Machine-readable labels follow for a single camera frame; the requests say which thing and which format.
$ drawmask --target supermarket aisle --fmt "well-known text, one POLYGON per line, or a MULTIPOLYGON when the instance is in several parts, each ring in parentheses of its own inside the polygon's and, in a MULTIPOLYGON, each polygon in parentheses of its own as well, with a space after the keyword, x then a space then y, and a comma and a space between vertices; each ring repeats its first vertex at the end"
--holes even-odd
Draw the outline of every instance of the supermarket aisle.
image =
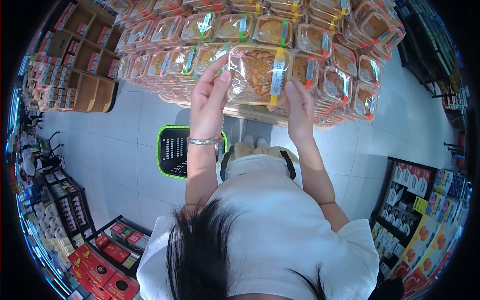
MULTIPOLYGON (((161 101, 140 87, 121 82, 114 109, 102 113, 48 112, 43 130, 65 157, 67 171, 86 189, 97 228, 122 214, 146 228, 158 216, 181 205, 185 181, 163 176, 156 163, 156 136, 164 124, 188 125, 189 110, 161 101)), ((225 117, 224 131, 234 142, 245 133, 265 137, 296 153, 287 129, 225 117)), ((350 220, 370 216, 382 185, 386 157, 436 168, 448 167, 443 142, 453 130, 441 100, 400 66, 398 51, 384 68, 381 96, 373 123, 346 122, 314 137, 330 174, 336 201, 350 220)))

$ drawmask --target black strap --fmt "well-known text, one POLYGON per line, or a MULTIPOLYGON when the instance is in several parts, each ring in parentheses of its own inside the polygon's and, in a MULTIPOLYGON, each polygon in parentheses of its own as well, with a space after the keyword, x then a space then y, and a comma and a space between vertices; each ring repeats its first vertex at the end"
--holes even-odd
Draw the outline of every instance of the black strap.
POLYGON ((225 155, 223 156, 222 163, 220 164, 220 166, 221 166, 221 169, 220 169, 220 178, 221 178, 222 181, 225 181, 225 171, 227 170, 228 160, 230 159, 230 156, 231 156, 232 153, 234 152, 234 149, 235 149, 235 145, 233 145, 232 147, 230 147, 230 149, 228 150, 228 152, 225 153, 225 155))
POLYGON ((285 161, 287 162, 287 169, 290 172, 290 179, 294 180, 295 177, 297 176, 297 173, 295 172, 295 168, 293 167, 292 160, 288 156, 288 153, 285 150, 280 150, 280 154, 283 156, 285 161))

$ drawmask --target black plastic basket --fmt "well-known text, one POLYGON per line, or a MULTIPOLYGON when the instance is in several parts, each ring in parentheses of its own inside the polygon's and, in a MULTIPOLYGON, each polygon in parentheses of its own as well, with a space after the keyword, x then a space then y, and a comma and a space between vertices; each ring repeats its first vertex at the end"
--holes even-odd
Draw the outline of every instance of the black plastic basket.
MULTIPOLYGON (((187 179, 187 137, 189 126, 164 125, 156 139, 156 162, 165 176, 187 179)), ((228 150, 227 136, 222 131, 223 142, 218 144, 218 153, 228 150)))

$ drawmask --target sleeve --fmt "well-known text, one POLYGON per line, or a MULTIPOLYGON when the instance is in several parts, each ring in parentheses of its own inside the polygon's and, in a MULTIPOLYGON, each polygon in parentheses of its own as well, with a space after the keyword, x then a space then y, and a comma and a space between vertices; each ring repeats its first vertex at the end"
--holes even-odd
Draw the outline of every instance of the sleeve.
POLYGON ((373 244, 372 233, 367 219, 359 219, 345 224, 337 233, 337 235, 348 243, 348 253, 355 259, 360 261, 358 272, 365 283, 372 286, 372 290, 376 286, 377 276, 380 265, 378 252, 373 244))

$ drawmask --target silver bangle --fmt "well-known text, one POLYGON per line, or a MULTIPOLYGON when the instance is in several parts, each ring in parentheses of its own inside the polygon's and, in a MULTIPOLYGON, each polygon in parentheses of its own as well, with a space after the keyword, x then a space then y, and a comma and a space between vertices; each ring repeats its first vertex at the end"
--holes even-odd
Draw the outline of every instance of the silver bangle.
POLYGON ((215 145, 223 142, 223 137, 219 137, 218 139, 213 139, 213 140, 195 140, 188 136, 187 142, 189 144, 194 144, 194 145, 204 145, 204 146, 215 145))

